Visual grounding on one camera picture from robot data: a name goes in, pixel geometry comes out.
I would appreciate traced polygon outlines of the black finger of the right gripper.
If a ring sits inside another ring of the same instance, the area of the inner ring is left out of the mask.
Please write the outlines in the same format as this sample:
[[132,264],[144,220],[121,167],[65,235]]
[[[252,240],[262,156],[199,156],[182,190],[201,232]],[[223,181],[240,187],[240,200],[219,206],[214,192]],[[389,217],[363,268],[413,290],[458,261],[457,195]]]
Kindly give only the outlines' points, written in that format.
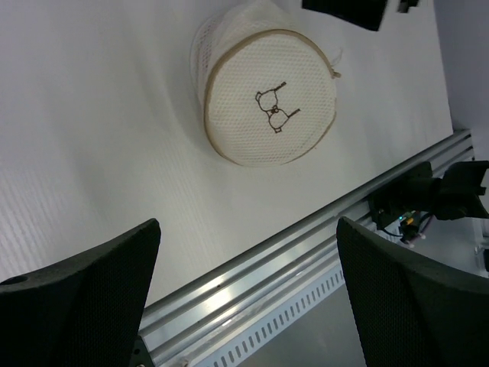
[[369,31],[379,31],[386,0],[302,0],[302,8],[331,15]]

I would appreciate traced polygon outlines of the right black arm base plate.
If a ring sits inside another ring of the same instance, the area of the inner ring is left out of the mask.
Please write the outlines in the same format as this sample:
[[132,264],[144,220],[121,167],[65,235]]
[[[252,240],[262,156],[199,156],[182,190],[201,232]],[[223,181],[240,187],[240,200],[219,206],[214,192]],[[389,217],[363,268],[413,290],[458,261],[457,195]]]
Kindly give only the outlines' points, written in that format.
[[412,211],[431,212],[431,184],[427,180],[390,183],[368,196],[372,221],[386,229],[393,221]]

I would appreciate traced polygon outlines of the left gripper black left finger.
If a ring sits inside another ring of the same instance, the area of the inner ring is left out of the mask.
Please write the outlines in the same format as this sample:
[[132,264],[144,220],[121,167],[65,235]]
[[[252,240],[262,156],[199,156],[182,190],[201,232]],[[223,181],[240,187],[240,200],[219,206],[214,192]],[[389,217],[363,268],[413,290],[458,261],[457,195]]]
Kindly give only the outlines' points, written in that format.
[[150,219],[1,283],[3,366],[151,366],[138,331],[160,245]]

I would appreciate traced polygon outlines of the round white mesh laundry bag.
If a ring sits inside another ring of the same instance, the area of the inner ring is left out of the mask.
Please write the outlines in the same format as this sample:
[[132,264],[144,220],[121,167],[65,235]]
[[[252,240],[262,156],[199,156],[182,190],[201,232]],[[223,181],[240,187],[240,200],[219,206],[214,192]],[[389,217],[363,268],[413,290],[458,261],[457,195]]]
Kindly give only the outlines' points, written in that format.
[[190,58],[206,137],[234,164],[288,164],[314,149],[335,121],[339,73],[271,1],[208,18]]

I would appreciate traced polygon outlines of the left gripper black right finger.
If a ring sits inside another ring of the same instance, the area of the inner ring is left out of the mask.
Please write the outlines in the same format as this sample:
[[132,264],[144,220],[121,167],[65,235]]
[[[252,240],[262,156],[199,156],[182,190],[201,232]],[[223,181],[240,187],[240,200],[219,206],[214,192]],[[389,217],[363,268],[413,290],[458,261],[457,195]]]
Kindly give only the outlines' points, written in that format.
[[337,248],[368,366],[486,366],[488,280],[342,217]]

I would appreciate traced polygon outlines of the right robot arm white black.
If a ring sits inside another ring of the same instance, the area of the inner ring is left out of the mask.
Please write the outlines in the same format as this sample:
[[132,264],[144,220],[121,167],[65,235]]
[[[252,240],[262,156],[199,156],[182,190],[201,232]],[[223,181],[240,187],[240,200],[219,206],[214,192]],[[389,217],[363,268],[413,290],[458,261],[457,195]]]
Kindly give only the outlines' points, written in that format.
[[[387,9],[386,1],[303,1],[302,8],[332,15],[369,31],[378,31]],[[438,220],[465,217],[486,219],[480,197],[487,161],[452,164],[443,177],[433,176],[431,164],[421,162],[373,192],[368,203],[379,229],[411,211],[425,212]]]

